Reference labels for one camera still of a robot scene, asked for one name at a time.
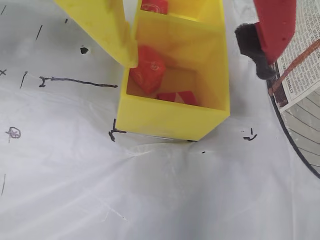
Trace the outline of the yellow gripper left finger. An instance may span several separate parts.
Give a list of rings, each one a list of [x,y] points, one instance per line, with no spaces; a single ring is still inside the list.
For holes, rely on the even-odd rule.
[[[138,66],[138,3],[133,24],[126,21],[122,0],[56,0],[55,3],[120,65]]]

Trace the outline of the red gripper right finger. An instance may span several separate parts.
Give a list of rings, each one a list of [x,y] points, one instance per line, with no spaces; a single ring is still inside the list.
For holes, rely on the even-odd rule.
[[[256,74],[270,80],[276,72],[271,68],[287,48],[296,29],[295,0],[255,0],[256,23],[238,26],[235,36],[240,53],[253,60]]]

